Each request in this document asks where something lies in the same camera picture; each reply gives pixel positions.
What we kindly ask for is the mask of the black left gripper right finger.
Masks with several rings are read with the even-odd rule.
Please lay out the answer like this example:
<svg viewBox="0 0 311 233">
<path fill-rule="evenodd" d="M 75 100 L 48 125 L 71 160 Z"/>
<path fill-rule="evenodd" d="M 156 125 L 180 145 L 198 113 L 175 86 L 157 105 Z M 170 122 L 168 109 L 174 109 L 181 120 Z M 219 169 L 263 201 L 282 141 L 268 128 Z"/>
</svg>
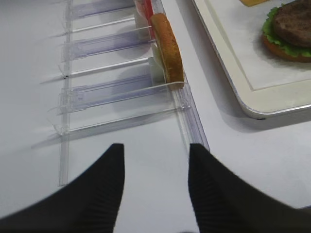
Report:
<svg viewBox="0 0 311 233">
<path fill-rule="evenodd" d="M 191 144 L 188 187 L 201 233 L 309 233 L 310 214 L 255 189 Z"/>
</svg>

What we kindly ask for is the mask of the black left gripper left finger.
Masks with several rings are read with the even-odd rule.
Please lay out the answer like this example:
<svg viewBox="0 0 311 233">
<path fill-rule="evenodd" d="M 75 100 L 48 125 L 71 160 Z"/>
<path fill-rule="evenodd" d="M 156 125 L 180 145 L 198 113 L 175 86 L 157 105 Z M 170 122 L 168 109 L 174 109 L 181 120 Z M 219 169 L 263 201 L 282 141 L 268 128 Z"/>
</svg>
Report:
<svg viewBox="0 0 311 233">
<path fill-rule="evenodd" d="M 124 145 L 112 144 L 74 181 L 0 220 L 2 233 L 112 233 L 125 181 Z"/>
</svg>

